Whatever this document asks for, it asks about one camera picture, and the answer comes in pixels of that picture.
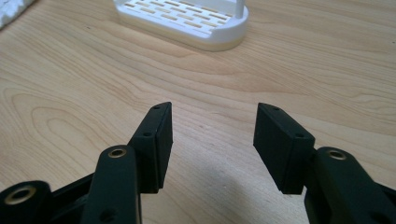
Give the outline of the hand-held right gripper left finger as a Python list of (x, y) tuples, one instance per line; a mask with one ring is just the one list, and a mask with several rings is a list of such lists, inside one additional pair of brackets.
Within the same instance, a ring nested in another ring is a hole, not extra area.
[(172, 104), (155, 105), (128, 144), (101, 153), (81, 224), (141, 224), (141, 195), (163, 188), (172, 144)]

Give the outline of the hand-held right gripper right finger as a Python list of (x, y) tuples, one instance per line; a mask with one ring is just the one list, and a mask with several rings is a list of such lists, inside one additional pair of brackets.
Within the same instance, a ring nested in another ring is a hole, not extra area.
[(315, 137), (282, 109), (258, 104), (253, 146), (277, 188), (303, 194), (310, 224), (396, 224), (396, 190), (349, 153), (314, 148)]

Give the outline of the white slotted drain rack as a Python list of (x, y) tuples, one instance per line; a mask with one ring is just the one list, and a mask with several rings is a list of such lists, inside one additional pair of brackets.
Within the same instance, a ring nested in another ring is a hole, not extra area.
[(208, 51), (238, 46), (247, 32), (246, 0), (113, 0), (120, 21)]

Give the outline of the white cloth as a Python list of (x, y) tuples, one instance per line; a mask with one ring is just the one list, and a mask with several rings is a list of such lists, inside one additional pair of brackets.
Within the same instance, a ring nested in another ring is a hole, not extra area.
[(0, 0), (0, 30), (14, 22), (35, 0)]

